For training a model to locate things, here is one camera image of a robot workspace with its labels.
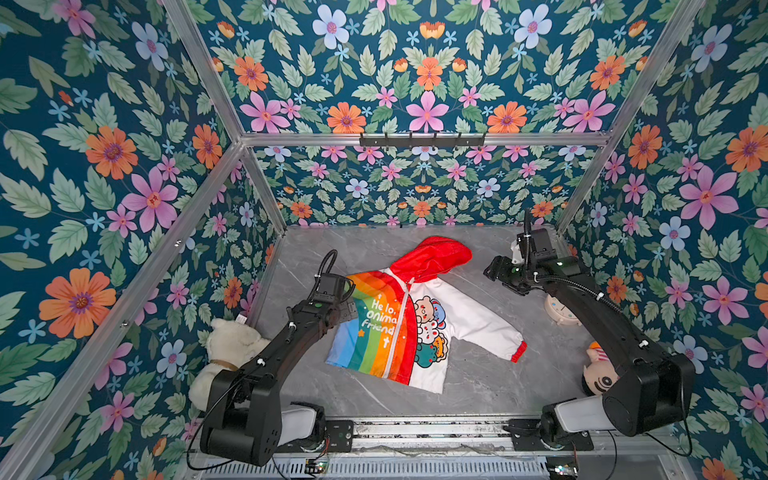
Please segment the rainbow white red-hooded kids jacket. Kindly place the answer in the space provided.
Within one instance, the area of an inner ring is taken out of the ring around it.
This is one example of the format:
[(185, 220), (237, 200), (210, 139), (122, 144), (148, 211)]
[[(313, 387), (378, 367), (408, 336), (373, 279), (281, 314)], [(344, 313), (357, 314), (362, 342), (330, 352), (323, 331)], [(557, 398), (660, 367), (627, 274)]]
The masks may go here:
[(339, 325), (327, 364), (440, 394), (454, 340), (518, 362), (522, 334), (441, 278), (472, 257), (463, 243), (432, 236), (388, 268), (351, 275), (357, 313)]

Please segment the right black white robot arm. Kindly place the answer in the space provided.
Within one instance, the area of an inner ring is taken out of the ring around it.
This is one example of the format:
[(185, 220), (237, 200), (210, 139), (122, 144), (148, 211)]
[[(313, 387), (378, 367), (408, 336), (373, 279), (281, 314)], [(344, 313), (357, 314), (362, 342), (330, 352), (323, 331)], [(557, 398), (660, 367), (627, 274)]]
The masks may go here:
[(597, 341), (618, 374), (606, 392), (545, 406), (536, 427), (508, 425), (512, 434), (533, 435), (555, 448), (589, 431), (633, 437), (686, 423), (696, 377), (686, 355), (671, 354), (636, 327), (603, 292), (584, 263), (560, 256), (545, 229), (524, 216), (518, 259), (497, 256), (484, 274), (518, 295), (546, 292), (563, 304)]

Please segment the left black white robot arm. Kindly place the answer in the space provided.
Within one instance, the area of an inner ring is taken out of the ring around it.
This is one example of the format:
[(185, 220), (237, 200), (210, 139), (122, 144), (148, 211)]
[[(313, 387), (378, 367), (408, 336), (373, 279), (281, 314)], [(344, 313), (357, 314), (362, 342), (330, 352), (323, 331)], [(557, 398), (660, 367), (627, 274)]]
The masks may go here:
[(326, 440), (324, 408), (309, 403), (283, 407), (282, 387), (302, 357), (330, 330), (356, 315), (354, 282), (332, 271), (338, 251), (323, 258), (308, 296), (286, 309), (287, 323), (253, 359), (218, 373), (193, 439), (201, 452), (226, 464), (264, 466), (278, 448)]

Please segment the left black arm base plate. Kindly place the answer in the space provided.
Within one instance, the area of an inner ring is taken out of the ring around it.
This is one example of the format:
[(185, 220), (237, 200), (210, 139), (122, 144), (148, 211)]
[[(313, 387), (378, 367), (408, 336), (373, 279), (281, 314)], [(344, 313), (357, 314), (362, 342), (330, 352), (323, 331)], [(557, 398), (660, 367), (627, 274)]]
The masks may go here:
[(349, 453), (352, 450), (355, 423), (352, 420), (317, 422), (308, 437), (279, 446), (277, 453)]

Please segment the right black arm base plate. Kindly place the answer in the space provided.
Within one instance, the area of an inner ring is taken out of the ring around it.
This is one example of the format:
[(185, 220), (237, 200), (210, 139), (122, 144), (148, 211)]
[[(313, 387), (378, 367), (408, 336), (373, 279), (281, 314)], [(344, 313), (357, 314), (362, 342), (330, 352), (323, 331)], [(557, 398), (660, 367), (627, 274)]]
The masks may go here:
[(594, 443), (588, 432), (566, 432), (549, 417), (510, 419), (503, 429), (510, 434), (516, 451), (594, 450)]

